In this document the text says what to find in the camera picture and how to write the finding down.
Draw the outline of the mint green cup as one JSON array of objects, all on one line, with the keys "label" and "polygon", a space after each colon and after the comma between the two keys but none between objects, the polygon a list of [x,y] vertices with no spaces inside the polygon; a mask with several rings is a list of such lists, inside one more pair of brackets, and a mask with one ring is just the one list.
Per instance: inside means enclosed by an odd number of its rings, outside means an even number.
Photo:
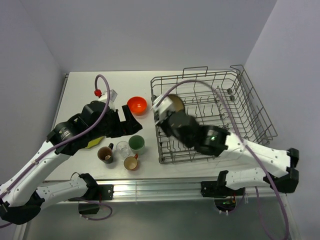
[{"label": "mint green cup", "polygon": [[128,145],[134,154],[142,155],[145,151],[145,140],[140,135],[130,137]]}]

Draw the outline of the blue bowl beige inside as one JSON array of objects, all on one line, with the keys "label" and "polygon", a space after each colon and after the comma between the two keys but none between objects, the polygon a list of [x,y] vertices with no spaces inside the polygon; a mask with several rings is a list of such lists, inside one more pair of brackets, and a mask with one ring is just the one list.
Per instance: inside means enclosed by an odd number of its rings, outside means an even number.
[{"label": "blue bowl beige inside", "polygon": [[178,95],[169,94],[167,97],[172,101],[176,112],[185,112],[185,104]]}]

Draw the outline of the orange bowl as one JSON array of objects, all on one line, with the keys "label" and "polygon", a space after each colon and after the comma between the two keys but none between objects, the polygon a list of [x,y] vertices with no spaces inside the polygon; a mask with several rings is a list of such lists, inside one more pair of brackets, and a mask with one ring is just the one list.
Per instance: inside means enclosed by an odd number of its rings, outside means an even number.
[{"label": "orange bowl", "polygon": [[133,96],[127,101],[127,105],[132,114],[141,116],[147,110],[147,101],[141,96]]}]

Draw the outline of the clear drinking glass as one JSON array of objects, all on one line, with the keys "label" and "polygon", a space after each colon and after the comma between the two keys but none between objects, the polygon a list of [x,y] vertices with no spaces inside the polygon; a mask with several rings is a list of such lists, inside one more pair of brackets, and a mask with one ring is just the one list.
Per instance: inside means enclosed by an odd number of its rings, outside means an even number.
[{"label": "clear drinking glass", "polygon": [[116,150],[123,158],[127,158],[131,154],[131,149],[126,141],[118,142],[116,145]]}]

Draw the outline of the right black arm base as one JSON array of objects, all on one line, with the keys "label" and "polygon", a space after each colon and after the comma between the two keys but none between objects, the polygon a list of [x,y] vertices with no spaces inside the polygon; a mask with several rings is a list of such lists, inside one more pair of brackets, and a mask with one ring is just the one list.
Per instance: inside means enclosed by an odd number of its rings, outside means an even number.
[{"label": "right black arm base", "polygon": [[231,189],[227,187],[226,182],[202,181],[200,183],[200,194],[204,198],[226,198],[231,196],[242,196],[245,188]]}]

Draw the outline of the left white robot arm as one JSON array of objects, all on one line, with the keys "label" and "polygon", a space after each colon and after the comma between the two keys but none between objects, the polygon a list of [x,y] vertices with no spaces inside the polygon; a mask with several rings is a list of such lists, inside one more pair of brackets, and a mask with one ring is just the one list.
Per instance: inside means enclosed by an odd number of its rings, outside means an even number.
[{"label": "left white robot arm", "polygon": [[122,106],[125,120],[118,110],[105,107],[103,101],[86,104],[82,112],[61,122],[47,135],[38,153],[10,180],[0,186],[0,217],[22,225],[41,210],[67,200],[93,200],[99,185],[88,173],[67,182],[41,187],[41,183],[63,162],[100,137],[119,138],[142,130],[127,105]]}]

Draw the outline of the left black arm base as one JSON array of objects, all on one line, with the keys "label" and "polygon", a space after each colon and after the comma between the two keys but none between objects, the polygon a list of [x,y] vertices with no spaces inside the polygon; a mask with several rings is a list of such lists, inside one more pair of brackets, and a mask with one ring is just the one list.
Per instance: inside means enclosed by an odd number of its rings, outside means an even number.
[{"label": "left black arm base", "polygon": [[83,196],[78,199],[89,201],[109,201],[113,199],[114,186],[112,184],[98,184],[90,186]]}]

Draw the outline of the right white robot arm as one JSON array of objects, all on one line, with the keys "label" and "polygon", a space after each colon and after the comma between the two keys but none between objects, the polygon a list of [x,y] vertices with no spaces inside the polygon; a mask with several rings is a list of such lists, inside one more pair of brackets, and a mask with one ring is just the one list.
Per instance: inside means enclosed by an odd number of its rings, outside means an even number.
[{"label": "right white robot arm", "polygon": [[233,160],[249,167],[222,170],[210,187],[213,194],[242,194],[247,187],[269,186],[276,193],[294,193],[299,183],[299,151],[277,150],[241,138],[215,125],[201,125],[183,111],[173,112],[155,124],[167,137],[174,137],[187,148],[215,159]]}]

